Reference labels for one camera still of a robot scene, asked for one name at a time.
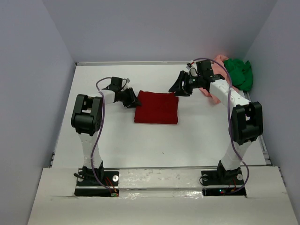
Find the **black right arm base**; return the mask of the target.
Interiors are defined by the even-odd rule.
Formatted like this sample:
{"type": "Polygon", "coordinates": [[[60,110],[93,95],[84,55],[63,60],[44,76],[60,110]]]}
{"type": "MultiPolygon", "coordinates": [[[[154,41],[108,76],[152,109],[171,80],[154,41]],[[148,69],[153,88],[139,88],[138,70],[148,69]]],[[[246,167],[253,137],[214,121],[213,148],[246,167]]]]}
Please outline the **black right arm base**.
{"type": "Polygon", "coordinates": [[[241,168],[226,170],[219,162],[216,169],[201,171],[202,194],[208,196],[247,196],[241,168]]]}

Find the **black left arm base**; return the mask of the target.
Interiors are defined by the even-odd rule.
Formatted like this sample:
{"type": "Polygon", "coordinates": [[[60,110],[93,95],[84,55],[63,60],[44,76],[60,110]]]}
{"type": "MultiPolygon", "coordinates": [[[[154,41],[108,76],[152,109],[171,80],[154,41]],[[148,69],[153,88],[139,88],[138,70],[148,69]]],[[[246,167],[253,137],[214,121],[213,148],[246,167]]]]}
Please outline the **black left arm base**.
{"type": "Polygon", "coordinates": [[[78,197],[119,197],[119,171],[105,170],[101,184],[91,177],[84,177],[83,171],[74,173],[76,177],[75,196],[78,197]]]}

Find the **dark red t-shirt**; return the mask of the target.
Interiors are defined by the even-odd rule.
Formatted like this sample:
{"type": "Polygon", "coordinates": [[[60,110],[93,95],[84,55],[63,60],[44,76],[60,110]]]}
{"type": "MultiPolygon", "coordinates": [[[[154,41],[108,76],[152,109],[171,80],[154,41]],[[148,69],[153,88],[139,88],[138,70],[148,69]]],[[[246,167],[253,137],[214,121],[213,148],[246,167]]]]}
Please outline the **dark red t-shirt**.
{"type": "Polygon", "coordinates": [[[141,106],[135,109],[135,123],[167,124],[178,123],[179,98],[174,93],[139,91],[141,106]]]}

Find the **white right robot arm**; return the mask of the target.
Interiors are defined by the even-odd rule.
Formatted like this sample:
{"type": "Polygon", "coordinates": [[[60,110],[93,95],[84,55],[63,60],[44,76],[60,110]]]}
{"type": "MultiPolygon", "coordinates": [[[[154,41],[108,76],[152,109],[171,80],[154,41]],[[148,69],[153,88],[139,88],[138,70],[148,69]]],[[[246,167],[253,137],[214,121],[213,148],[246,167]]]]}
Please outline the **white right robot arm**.
{"type": "Polygon", "coordinates": [[[259,102],[251,102],[241,96],[232,86],[230,77],[215,74],[215,60],[199,58],[187,64],[188,71],[180,71],[179,77],[169,89],[178,97],[189,97],[193,90],[202,88],[217,97],[227,108],[230,144],[216,170],[203,171],[204,186],[238,185],[247,182],[241,171],[243,157],[250,145],[263,133],[263,109],[259,102]]]}

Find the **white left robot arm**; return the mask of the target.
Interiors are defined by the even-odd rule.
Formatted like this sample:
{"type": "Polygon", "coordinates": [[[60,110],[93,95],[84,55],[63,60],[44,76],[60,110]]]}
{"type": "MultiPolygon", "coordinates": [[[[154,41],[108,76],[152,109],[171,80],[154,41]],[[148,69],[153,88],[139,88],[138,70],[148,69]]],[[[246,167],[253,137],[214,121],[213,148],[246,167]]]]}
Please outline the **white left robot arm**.
{"type": "Polygon", "coordinates": [[[99,185],[105,177],[103,160],[99,154],[98,141],[104,126],[107,104],[121,102],[126,108],[141,106],[128,78],[106,77],[96,82],[98,93],[94,96],[79,94],[71,116],[71,126],[78,134],[83,150],[82,180],[99,185]]]}

